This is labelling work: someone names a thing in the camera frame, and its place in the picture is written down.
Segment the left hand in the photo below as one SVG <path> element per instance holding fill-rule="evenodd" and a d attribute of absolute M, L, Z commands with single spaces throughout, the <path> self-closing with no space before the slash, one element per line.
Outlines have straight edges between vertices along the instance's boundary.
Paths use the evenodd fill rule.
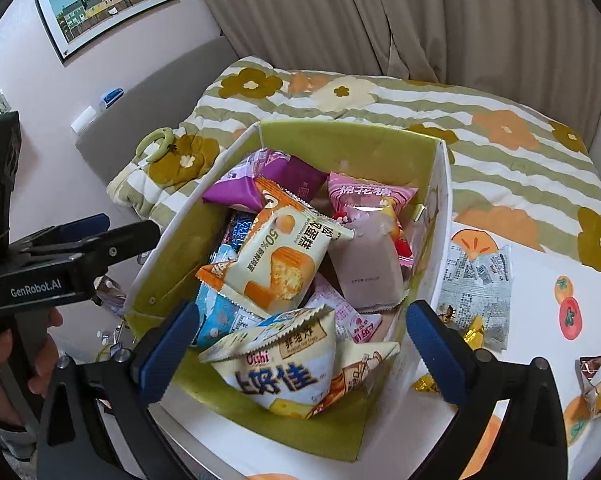
<path fill-rule="evenodd" d="M 26 392 L 45 396 L 60 357 L 48 329 L 60 327 L 63 318 L 57 308 L 34 311 L 34 314 L 42 315 L 42 332 L 35 336 L 32 350 L 27 349 L 14 318 L 0 316 L 0 368 L 5 372 L 9 367 L 16 385 Z"/>

